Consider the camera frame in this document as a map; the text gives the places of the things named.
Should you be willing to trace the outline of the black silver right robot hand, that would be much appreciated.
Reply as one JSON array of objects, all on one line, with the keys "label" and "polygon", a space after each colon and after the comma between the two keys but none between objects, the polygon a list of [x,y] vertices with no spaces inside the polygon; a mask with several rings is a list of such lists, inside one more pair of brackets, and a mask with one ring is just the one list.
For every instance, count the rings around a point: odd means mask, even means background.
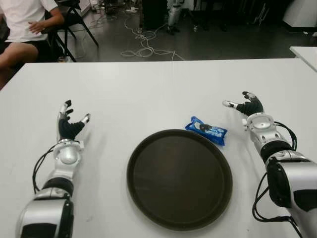
[{"label": "black silver right robot hand", "polygon": [[247,101],[245,101],[244,103],[237,104],[232,101],[224,100],[222,101],[222,105],[228,108],[235,109],[246,116],[251,116],[256,113],[264,112],[263,105],[255,94],[248,91],[243,91],[242,95],[245,99],[247,99]]}]

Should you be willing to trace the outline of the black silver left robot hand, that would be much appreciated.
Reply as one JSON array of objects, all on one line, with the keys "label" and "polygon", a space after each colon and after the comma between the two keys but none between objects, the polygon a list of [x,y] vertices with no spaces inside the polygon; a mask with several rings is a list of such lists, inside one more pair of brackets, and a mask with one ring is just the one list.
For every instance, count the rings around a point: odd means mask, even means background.
[{"label": "black silver left robot hand", "polygon": [[86,114],[78,122],[69,122],[70,114],[74,111],[73,109],[70,109],[71,105],[71,100],[65,101],[58,112],[56,119],[57,142],[60,142],[65,139],[75,140],[76,136],[81,132],[81,130],[91,119],[91,114]]}]

